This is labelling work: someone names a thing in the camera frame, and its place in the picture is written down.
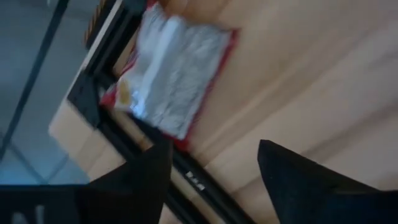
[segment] floor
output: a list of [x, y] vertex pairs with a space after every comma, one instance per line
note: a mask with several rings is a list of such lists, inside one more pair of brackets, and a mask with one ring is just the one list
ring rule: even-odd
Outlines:
[[[96, 0], [70, 0], [22, 118], [0, 162], [0, 184], [72, 184], [88, 178], [48, 134], [87, 50], [83, 34]], [[0, 139], [7, 131], [56, 0], [0, 1]]]

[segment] wood grain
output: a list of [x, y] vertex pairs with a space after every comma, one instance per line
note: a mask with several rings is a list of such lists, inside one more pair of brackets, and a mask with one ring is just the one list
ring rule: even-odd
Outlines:
[[[229, 0], [221, 10], [214, 23], [241, 28], [239, 42], [190, 150], [257, 223], [278, 222], [256, 162], [260, 139], [373, 187], [398, 189], [397, 11], [393, 0]], [[107, 144], [90, 151], [101, 136], [70, 107], [60, 107], [53, 136], [71, 155], [84, 155], [82, 167], [97, 167], [93, 177], [117, 166]], [[152, 145], [129, 119], [118, 121], [143, 149]], [[102, 159], [90, 165], [96, 153]], [[171, 179], [212, 223], [222, 223], [178, 172]], [[161, 223], [178, 220], [164, 208]]]

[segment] black bar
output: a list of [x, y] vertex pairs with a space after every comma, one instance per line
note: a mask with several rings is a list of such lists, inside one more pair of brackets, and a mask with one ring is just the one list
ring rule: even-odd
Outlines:
[[99, 83], [105, 90], [107, 90], [111, 85], [115, 84], [118, 79], [114, 75], [105, 75], [102, 73], [94, 74], [95, 81]]
[[[109, 114], [104, 109], [100, 108], [100, 110], [102, 111], [101, 113], [104, 121], [98, 126], [98, 129], [123, 156], [127, 164], [133, 164], [135, 158], [142, 154], [141, 149], [128, 134], [110, 118]], [[170, 183], [165, 204], [182, 223], [209, 223], [192, 202], [186, 199], [173, 183]]]
[[15, 109], [14, 115], [12, 116], [11, 122], [7, 128], [7, 132], [4, 135], [4, 139], [0, 148], [0, 161], [4, 157], [6, 152], [6, 148], [8, 147], [12, 135], [17, 128], [19, 120], [21, 119], [22, 112], [25, 108], [29, 95], [35, 85], [36, 79], [39, 76], [40, 69], [42, 68], [44, 59], [49, 51], [51, 43], [54, 39], [55, 33], [61, 23], [62, 16], [67, 10], [69, 0], [59, 0], [57, 6], [52, 15], [49, 26], [47, 27], [47, 31], [45, 32], [43, 41], [40, 45], [39, 52], [37, 53], [35, 62], [33, 63], [32, 69], [30, 70], [30, 74], [28, 80], [26, 81], [24, 90], [22, 92], [21, 97], [19, 98], [17, 108]]
[[[163, 134], [130, 114], [135, 124], [154, 143], [164, 141]], [[226, 223], [255, 223], [251, 217], [227, 194], [224, 189], [186, 152], [174, 146], [173, 166], [203, 197]]]
[[89, 74], [113, 72], [113, 65], [138, 29], [143, 13], [132, 14], [121, 6], [85, 72]]
[[106, 18], [108, 18], [109, 13], [111, 12], [114, 3], [116, 0], [107, 0], [104, 4], [104, 6], [101, 8], [101, 12], [95, 20], [94, 27], [92, 27], [93, 30], [89, 33], [89, 36], [86, 40], [86, 48], [90, 49], [90, 47], [93, 45], [94, 40], [97, 38], [98, 33], [100, 32]]
[[105, 55], [104, 53], [108, 48], [109, 43], [112, 40], [112, 36], [119, 28], [119, 25], [125, 18], [126, 14], [127, 11], [123, 8], [123, 6], [120, 6], [119, 9], [116, 11], [115, 15], [113, 16], [113, 19], [110, 22], [108, 28], [106, 29], [104, 35], [102, 36], [101, 41], [99, 42], [93, 56], [91, 57], [91, 60], [88, 62], [85, 68], [86, 73], [94, 74], [94, 70], [98, 66], [100, 60], [103, 57], [107, 57], [107, 55]]

